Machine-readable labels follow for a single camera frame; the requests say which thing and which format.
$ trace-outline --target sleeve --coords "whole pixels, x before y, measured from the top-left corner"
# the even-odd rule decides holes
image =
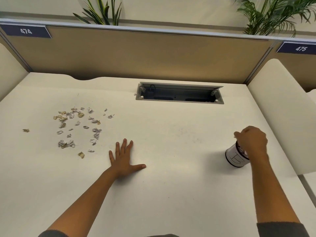
[[[266,222],[257,223],[260,237],[309,237],[301,223]]]
[[[46,230],[39,235],[39,237],[68,237],[68,235],[64,234],[59,230]]]

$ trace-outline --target desk number sign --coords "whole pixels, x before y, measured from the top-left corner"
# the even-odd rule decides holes
[[[46,26],[0,23],[8,36],[51,38]]]
[[[283,42],[276,52],[316,55],[316,43]]]

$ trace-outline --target left hand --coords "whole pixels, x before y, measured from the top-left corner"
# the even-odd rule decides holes
[[[121,146],[121,150],[119,147],[119,143],[116,143],[115,149],[115,159],[113,157],[112,151],[109,151],[111,168],[114,170],[116,174],[116,178],[125,177],[130,175],[136,171],[142,170],[146,168],[145,164],[132,166],[130,164],[130,152],[133,147],[133,141],[130,141],[129,145],[126,146],[127,140],[123,140],[123,144]]]

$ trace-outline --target white cup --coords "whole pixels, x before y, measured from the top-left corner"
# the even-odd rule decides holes
[[[237,141],[226,150],[225,156],[227,161],[235,167],[243,167],[246,164],[250,163],[247,154],[238,145]]]

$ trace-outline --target person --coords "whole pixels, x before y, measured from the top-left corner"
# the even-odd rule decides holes
[[[234,135],[250,159],[259,236],[308,237],[304,225],[297,218],[271,168],[265,133],[256,127],[249,126],[241,132],[235,132]],[[123,140],[121,148],[119,143],[116,143],[115,159],[112,151],[109,151],[111,167],[104,171],[96,182],[39,237],[86,237],[88,235],[113,182],[146,168],[145,164],[130,165],[133,142],[126,145],[126,139]]]

